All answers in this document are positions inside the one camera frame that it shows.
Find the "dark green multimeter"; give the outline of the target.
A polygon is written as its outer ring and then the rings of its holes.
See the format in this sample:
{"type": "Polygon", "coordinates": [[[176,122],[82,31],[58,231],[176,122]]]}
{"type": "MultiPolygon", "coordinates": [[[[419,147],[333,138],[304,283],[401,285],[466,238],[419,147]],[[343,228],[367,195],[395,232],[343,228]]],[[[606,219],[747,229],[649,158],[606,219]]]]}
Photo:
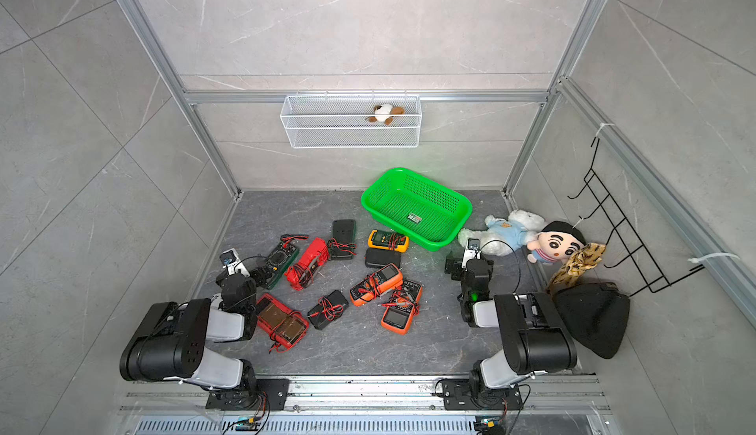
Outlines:
{"type": "Polygon", "coordinates": [[[281,240],[257,269],[259,287],[273,289],[298,255],[299,248],[291,240],[281,240]]]}

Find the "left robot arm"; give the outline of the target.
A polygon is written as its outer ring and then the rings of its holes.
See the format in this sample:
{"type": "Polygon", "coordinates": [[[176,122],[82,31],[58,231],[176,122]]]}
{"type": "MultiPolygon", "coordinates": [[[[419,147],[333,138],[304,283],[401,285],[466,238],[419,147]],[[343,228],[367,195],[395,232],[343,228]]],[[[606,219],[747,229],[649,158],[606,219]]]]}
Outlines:
{"type": "Polygon", "coordinates": [[[220,295],[151,306],[120,356],[126,381],[177,381],[218,396],[255,398],[251,364],[210,350],[207,342],[243,342],[258,325],[257,283],[235,249],[220,254],[220,295]]]}

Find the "red multimeter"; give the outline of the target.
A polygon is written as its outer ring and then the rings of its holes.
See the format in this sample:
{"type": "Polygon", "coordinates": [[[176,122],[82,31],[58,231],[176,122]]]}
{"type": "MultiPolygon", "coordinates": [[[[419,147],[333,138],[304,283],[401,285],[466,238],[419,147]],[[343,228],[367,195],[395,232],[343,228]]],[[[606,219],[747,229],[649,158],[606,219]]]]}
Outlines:
{"type": "Polygon", "coordinates": [[[303,291],[311,285],[315,274],[330,259],[327,242],[316,238],[308,246],[299,261],[285,272],[285,277],[295,291],[303,291]]]}

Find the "orange grey Victor multimeter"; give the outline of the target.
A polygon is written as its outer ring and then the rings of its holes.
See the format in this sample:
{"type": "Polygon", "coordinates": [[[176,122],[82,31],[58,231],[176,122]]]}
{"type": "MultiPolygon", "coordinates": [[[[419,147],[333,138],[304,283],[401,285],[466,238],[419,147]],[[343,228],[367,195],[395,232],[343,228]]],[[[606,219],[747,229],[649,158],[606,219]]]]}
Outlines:
{"type": "Polygon", "coordinates": [[[417,281],[404,281],[392,291],[389,300],[382,304],[384,314],[381,326],[397,335],[406,335],[419,314],[423,285],[417,281]]]}

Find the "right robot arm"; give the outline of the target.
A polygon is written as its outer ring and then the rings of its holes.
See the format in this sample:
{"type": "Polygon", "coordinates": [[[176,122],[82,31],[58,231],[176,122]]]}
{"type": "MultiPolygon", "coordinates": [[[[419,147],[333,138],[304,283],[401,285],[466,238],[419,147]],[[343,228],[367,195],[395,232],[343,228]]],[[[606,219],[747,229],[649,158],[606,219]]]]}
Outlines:
{"type": "Polygon", "coordinates": [[[551,298],[544,292],[491,294],[493,262],[484,248],[470,238],[463,255],[449,254],[445,263],[445,273],[461,284],[462,320],[498,330],[502,342],[502,350],[474,365],[472,395],[504,394],[528,378],[574,368],[577,348],[551,298]]]}

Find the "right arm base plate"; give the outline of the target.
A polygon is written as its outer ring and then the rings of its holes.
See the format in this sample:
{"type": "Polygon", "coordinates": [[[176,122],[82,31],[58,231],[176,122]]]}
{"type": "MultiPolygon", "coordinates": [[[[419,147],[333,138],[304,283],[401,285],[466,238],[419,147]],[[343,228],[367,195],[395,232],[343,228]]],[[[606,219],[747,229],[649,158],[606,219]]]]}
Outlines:
{"type": "Polygon", "coordinates": [[[490,389],[462,378],[439,380],[435,396],[443,399],[446,411],[517,411],[523,407],[519,388],[490,389]]]}

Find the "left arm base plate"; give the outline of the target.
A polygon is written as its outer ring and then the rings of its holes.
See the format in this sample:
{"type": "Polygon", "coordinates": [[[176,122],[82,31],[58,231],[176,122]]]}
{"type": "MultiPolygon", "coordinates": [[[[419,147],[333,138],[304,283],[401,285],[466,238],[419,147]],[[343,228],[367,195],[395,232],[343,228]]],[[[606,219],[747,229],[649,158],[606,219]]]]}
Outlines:
{"type": "Polygon", "coordinates": [[[253,411],[265,407],[267,411],[282,411],[289,395],[289,379],[264,378],[255,381],[252,389],[223,389],[210,391],[205,409],[218,411],[253,411]]]}

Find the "orange multimeter with leads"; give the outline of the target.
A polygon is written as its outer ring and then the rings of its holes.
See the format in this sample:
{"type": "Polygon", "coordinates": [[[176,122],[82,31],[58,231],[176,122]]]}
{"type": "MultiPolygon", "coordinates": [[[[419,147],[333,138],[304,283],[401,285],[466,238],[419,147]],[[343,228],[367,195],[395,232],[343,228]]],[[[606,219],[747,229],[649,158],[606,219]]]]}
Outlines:
{"type": "Polygon", "coordinates": [[[387,291],[397,289],[404,283],[404,275],[394,264],[389,264],[368,275],[348,292],[354,306],[360,307],[387,291]]]}

